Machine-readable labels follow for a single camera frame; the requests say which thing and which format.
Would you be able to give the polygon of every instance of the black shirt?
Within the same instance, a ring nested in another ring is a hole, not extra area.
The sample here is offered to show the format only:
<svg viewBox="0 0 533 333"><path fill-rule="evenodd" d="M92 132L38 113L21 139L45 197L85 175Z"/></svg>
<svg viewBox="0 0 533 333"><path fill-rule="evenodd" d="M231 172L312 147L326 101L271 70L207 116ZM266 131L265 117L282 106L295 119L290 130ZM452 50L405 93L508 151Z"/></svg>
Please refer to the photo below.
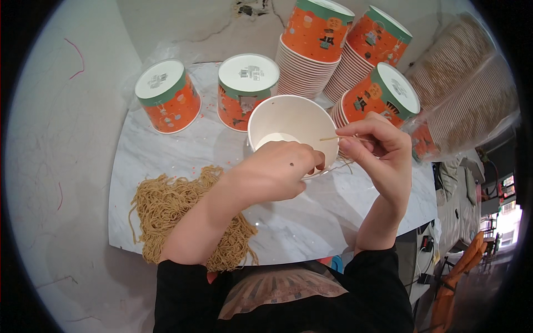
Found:
<svg viewBox="0 0 533 333"><path fill-rule="evenodd" d="M161 262L154 332L413 332L395 247L360 252L344 274L327 269L348 293L264 304L222 320L222 305L237 283L234 275L219 274L209 284L205 266Z"/></svg>

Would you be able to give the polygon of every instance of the marble table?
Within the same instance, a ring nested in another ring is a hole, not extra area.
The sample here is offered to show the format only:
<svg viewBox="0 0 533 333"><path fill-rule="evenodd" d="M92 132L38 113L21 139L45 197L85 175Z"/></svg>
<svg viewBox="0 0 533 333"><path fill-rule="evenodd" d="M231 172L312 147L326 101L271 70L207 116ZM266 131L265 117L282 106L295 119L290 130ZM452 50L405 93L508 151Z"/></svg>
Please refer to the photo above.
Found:
<svg viewBox="0 0 533 333"><path fill-rule="evenodd" d="M251 151L246 133L222 125L216 114L218 63L194 64L189 73L201 98L202 109L194 124L172 135L157 133L140 106L127 113L115 155L109 190L109 244L142 253L133 243L128 223L130 202L145 178L167 176L196 178L207 165L225 169L241 162ZM332 104L324 97L323 107ZM307 181L304 193L292 200L267 202L245 210L244 216L259 232L249 241L261 265L299 262L353 250L357 231L378 192L356 164L337 161L336 169ZM398 235L437 217L430 164L413 161L413 188ZM136 212L132 223L141 234Z"/></svg>

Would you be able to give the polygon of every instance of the orange chair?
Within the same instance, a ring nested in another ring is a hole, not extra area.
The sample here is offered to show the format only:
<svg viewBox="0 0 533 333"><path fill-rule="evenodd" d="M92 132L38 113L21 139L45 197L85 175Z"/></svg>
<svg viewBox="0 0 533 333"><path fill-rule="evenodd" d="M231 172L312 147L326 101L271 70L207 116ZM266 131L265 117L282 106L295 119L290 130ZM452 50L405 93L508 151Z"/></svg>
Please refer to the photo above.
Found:
<svg viewBox="0 0 533 333"><path fill-rule="evenodd" d="M433 311L431 313L430 327L420 331L420 333L444 333L448 330L454 314L455 288L463 273L469 272L479 264L486 248L487 243L483 242L483 231L480 231L474 237L470 246L459 259L457 264L452 265L451 263L446 262L446 264L453 266L453 268L447 276L440 279L439 286L437 287L435 303L433 304Z"/></svg>

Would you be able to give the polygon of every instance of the red thread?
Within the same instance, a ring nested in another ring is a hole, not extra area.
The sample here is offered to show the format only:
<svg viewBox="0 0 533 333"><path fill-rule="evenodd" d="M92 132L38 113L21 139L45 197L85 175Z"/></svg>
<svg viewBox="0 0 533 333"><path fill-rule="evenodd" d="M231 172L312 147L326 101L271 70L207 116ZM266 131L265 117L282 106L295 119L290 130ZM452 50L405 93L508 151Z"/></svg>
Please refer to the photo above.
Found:
<svg viewBox="0 0 533 333"><path fill-rule="evenodd" d="M58 182L58 185L59 185L59 193L61 193L61 202L59 203L59 207L58 207L58 210L59 210L59 208L61 208L61 205L63 204L63 190L61 189L61 183Z"/></svg>
<svg viewBox="0 0 533 333"><path fill-rule="evenodd" d="M82 70L79 71L78 73L72 75L69 80L72 80L72 78L74 78L76 75L80 74L80 73L83 73L85 71L85 61L83 60L83 56L82 56L82 53L78 50L78 47L76 45L74 45L73 42L69 41L68 39L66 38L63 38L64 40L66 40L70 45L74 46L74 48L76 49L76 51L78 51L78 54L79 54L79 57L82 58Z"/></svg>

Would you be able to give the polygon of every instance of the right hand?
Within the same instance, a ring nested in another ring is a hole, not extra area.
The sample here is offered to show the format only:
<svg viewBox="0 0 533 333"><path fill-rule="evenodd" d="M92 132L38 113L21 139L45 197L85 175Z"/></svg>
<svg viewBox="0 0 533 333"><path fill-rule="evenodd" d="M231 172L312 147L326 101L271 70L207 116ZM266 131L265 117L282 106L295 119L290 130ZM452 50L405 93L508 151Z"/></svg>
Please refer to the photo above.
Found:
<svg viewBox="0 0 533 333"><path fill-rule="evenodd" d="M351 137L355 134L372 142ZM376 190L392 208L405 214L411 192L410 136L375 112L339 128L337 135L349 136L339 141L341 150L367 172Z"/></svg>
<svg viewBox="0 0 533 333"><path fill-rule="evenodd" d="M292 199L305 190L302 177L325 167L324 153L296 141L270 141L229 170L219 183L237 188L243 209L265 201Z"/></svg>

